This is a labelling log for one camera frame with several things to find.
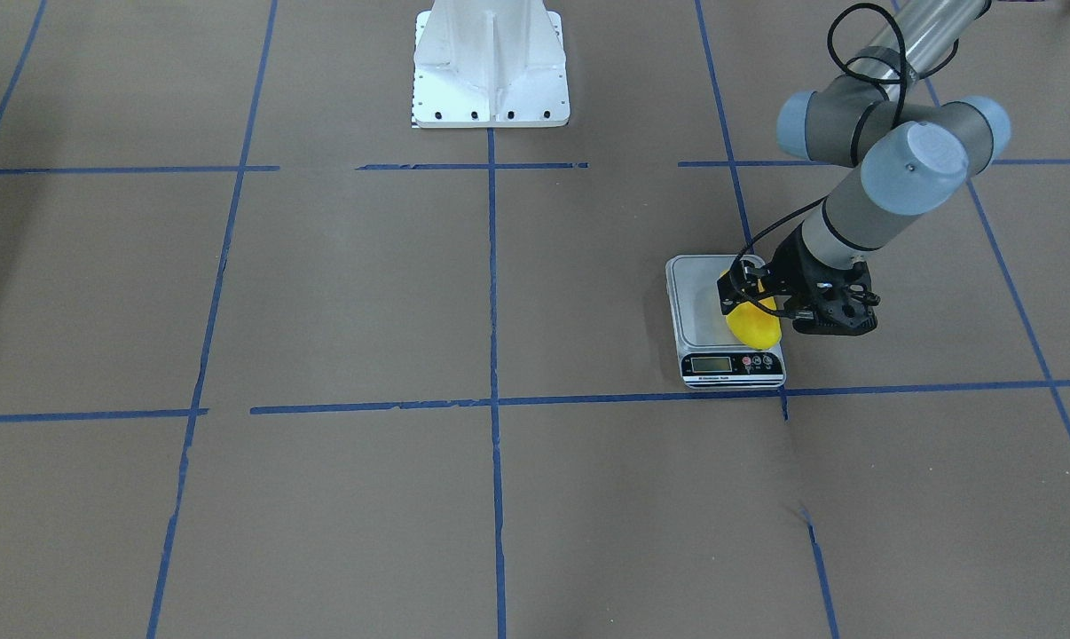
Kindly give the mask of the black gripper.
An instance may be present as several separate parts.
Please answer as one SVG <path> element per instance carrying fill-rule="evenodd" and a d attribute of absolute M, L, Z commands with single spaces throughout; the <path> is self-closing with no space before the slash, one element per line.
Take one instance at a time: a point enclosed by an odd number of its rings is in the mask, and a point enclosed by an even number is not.
<path fill-rule="evenodd" d="M 718 276 L 719 309 L 727 317 L 761 311 L 782 319 L 798 319 L 800 311 L 872 311 L 871 252 L 830 222 L 804 222 L 780 242 L 767 268 L 758 257 L 727 257 Z"/>

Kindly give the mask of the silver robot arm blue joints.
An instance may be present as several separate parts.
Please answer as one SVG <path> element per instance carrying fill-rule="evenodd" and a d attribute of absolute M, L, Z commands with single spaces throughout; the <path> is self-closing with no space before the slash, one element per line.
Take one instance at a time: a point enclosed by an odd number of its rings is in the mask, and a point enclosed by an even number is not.
<path fill-rule="evenodd" d="M 989 7 L 987 1 L 910 1 L 898 12 L 853 7 L 878 13 L 883 29 L 854 56 L 837 60 L 839 76 L 826 89 L 789 97 L 775 122 L 785 153 L 850 170 L 801 224 L 830 222 L 871 248 L 869 258 L 1000 156 L 1012 125 L 993 98 L 937 106 L 910 101 Z"/>

